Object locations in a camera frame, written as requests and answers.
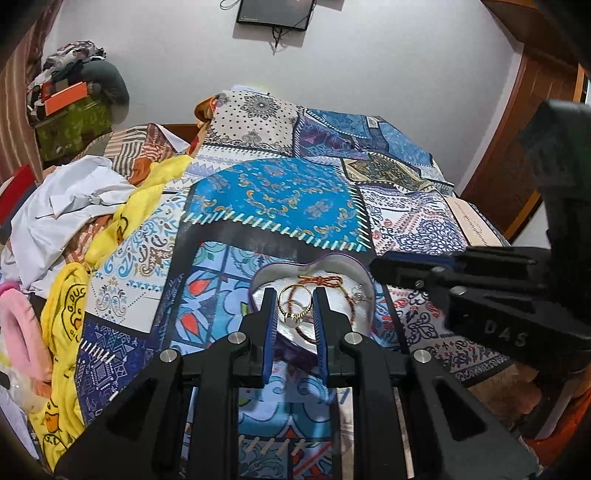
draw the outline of television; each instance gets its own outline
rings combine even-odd
[[[304,31],[314,0],[242,0],[237,23]]]

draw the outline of yellow cloth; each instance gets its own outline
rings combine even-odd
[[[8,356],[5,355],[3,352],[0,352],[0,364],[6,365],[7,367],[10,367],[12,365],[10,363],[10,359],[8,358]]]
[[[88,247],[84,261],[91,270],[100,268],[121,242],[156,210],[164,186],[179,178],[192,161],[188,155],[181,155],[150,165],[150,175],[129,195],[127,202],[113,215],[113,222],[94,237]]]
[[[70,444],[84,431],[74,384],[76,355],[86,308],[90,277],[79,263],[61,269],[41,313],[41,334],[53,354],[51,398],[29,419],[51,470]]]

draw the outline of wooden door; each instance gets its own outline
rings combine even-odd
[[[572,100],[577,70],[525,49],[515,86],[486,153],[461,198],[472,202],[503,233],[535,191],[531,166],[518,141],[545,99]]]

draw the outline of blanket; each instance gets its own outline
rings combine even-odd
[[[196,352],[235,331],[271,262],[345,251],[368,265],[389,250],[468,245],[506,243],[387,121],[223,92],[193,161],[90,279],[74,375],[82,417],[92,422],[162,349]],[[371,338],[384,348],[427,349],[465,386],[510,365],[447,331],[423,293],[374,287]],[[277,361],[264,389],[240,393],[241,477],[339,478],[333,464],[347,476],[351,408],[349,390]]]

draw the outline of clothes pile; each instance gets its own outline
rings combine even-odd
[[[113,105],[129,104],[129,93],[117,68],[105,60],[104,49],[89,40],[68,43],[50,55],[43,71],[27,87],[29,123],[35,125],[48,115],[45,102],[56,93],[86,82],[89,95],[101,93]]]
[[[158,149],[160,144],[167,148]],[[31,192],[21,180],[24,174],[2,186],[0,197],[15,206],[0,218],[0,226],[9,227],[0,239],[0,245],[6,243],[0,251],[0,408],[30,454],[47,468],[53,470],[85,428],[74,369],[89,271],[156,209],[164,186],[180,178],[192,161],[178,155],[188,146],[150,124],[140,149],[143,175],[126,174],[109,157],[84,155],[45,170],[43,182],[33,184]],[[112,155],[112,149],[105,154]],[[0,214],[5,210],[3,204]],[[68,260],[65,250],[89,226],[94,234],[79,261]]]

